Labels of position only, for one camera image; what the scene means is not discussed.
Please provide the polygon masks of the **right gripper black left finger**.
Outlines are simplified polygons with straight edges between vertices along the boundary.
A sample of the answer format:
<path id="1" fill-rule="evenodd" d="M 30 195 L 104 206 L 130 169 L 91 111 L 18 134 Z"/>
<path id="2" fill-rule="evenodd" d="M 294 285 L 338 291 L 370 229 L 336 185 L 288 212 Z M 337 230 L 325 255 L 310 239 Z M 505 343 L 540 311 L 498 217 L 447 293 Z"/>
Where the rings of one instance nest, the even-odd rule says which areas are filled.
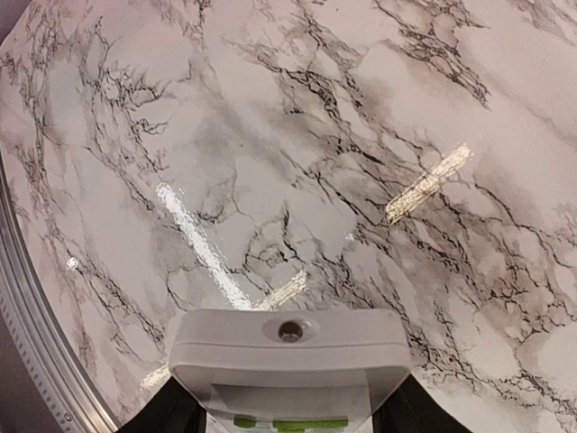
<path id="1" fill-rule="evenodd" d="M 174 377 L 119 433 L 205 433 L 206 410 Z"/>

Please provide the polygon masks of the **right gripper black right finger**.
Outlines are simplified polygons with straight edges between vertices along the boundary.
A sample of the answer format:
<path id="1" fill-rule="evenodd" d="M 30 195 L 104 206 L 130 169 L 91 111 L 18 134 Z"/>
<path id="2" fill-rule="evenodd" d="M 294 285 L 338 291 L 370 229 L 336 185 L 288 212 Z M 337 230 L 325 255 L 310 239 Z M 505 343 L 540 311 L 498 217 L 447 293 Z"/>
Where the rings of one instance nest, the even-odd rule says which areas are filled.
<path id="1" fill-rule="evenodd" d="M 409 377 L 372 415 L 373 431 L 445 432 L 444 412 L 413 376 Z"/>

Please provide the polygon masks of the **white remote control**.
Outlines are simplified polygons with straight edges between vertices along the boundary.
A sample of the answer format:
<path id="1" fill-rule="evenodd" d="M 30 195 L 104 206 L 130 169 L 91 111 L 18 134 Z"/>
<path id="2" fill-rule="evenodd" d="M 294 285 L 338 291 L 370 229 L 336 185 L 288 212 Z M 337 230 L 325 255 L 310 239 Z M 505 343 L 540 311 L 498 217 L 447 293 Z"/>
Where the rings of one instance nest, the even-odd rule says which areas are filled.
<path id="1" fill-rule="evenodd" d="M 354 432 L 410 366 L 404 328 L 386 309 L 198 309 L 169 355 L 214 432 Z"/>

